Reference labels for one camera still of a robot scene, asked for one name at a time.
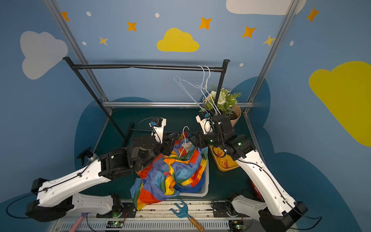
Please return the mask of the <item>white hanger rainbow jacket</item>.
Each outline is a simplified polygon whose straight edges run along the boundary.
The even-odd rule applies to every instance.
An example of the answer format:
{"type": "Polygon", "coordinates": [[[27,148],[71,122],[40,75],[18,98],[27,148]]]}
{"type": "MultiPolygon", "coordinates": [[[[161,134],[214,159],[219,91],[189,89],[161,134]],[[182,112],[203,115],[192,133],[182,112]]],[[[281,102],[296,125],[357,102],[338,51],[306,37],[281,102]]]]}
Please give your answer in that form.
{"type": "Polygon", "coordinates": [[[186,154],[188,153],[189,151],[189,148],[190,148],[190,144],[189,142],[187,141],[187,137],[186,137],[186,133],[185,133],[185,129],[189,130],[189,127],[188,126],[185,126],[182,130],[182,136],[183,136],[183,143],[181,144],[181,148],[180,148],[180,151],[179,151],[179,155],[178,155],[178,158],[180,158],[183,154],[183,151],[185,150],[186,154]]]}

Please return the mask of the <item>rainbow striped jacket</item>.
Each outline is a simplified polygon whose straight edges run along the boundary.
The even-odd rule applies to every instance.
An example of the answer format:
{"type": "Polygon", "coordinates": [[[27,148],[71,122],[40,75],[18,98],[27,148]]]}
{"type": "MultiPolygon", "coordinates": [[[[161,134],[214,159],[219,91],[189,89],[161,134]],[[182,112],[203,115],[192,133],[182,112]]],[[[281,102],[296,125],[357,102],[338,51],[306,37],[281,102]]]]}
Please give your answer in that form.
{"type": "Polygon", "coordinates": [[[137,210],[178,196],[180,192],[175,186],[192,189],[201,181],[207,165],[207,149],[196,148],[188,140],[190,135],[186,132],[190,144],[187,154],[184,150],[178,158],[183,143],[180,134],[170,156],[160,154],[148,167],[136,173],[138,177],[130,188],[130,194],[137,210]]]}

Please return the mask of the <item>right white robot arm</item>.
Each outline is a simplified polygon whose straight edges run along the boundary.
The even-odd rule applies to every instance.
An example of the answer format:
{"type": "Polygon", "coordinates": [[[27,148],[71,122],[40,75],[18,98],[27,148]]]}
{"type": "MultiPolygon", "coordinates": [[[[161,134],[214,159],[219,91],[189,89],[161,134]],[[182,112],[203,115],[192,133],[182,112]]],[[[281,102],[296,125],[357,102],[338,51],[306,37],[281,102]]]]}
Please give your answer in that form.
{"type": "Polygon", "coordinates": [[[297,202],[278,183],[261,159],[253,142],[244,134],[237,134],[226,115],[211,117],[208,113],[196,116],[202,131],[189,137],[198,148],[221,148],[246,172],[263,202],[232,195],[226,199],[230,216],[243,214],[260,222],[267,232],[286,232],[308,211],[303,202],[297,202]]]}

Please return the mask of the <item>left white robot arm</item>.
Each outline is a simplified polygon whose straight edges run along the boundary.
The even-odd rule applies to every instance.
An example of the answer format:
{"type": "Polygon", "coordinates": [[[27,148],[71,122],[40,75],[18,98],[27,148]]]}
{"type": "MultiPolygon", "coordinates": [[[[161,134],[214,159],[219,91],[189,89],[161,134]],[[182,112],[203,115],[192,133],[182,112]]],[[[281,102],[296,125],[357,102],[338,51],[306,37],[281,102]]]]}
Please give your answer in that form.
{"type": "Polygon", "coordinates": [[[92,196],[81,191],[143,171],[160,155],[170,155],[178,137],[176,133],[162,139],[154,135],[133,137],[128,147],[111,150],[69,175],[34,180],[31,191],[37,199],[28,204],[26,216],[39,222],[57,220],[69,213],[93,213],[101,218],[121,216],[123,206],[117,194],[92,196]]]}

